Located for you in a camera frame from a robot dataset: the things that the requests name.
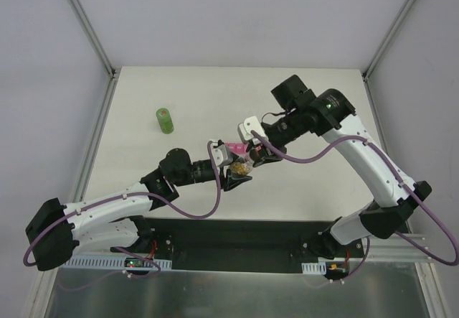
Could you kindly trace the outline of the clear pill bottle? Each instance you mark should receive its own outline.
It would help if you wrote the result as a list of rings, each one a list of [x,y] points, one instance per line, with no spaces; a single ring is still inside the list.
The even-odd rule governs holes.
[[[253,160],[249,156],[237,157],[229,166],[233,174],[240,176],[248,175],[253,168]]]

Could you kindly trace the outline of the pink weekly pill organizer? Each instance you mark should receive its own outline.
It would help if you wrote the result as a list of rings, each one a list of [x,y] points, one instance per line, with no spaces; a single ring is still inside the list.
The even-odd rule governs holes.
[[[242,142],[227,142],[225,146],[233,153],[242,155],[247,153],[247,144]]]

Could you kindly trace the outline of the brown bottle cap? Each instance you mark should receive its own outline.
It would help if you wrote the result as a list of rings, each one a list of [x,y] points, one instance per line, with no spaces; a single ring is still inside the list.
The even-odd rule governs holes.
[[[258,149],[251,149],[249,152],[249,155],[250,155],[251,160],[253,160],[254,162],[258,162],[261,160]]]

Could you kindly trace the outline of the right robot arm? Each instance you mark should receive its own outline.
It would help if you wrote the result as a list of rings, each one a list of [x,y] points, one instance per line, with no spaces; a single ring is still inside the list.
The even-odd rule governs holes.
[[[285,153],[285,146],[310,132],[322,137],[330,149],[336,149],[373,195],[368,205],[337,218],[310,239],[311,253],[333,259],[358,239],[371,235],[387,239],[431,194],[432,188],[426,181],[416,182],[396,167],[339,90],[329,88],[315,95],[297,75],[292,75],[271,93],[284,110],[284,116],[273,124],[248,118],[242,125],[247,142],[262,144],[263,152],[256,163],[266,162],[271,154],[294,162],[295,158]]]

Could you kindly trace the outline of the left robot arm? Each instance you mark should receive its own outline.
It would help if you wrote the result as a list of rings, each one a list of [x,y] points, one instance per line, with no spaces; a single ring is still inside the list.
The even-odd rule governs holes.
[[[25,229],[29,248],[24,265],[48,271],[73,255],[101,248],[121,247],[137,253],[151,246],[146,213],[171,206],[177,187],[214,182],[227,192],[250,181],[254,161],[228,146],[211,146],[208,159],[193,162],[180,148],[170,150],[158,168],[135,184],[104,198],[62,203],[47,200]]]

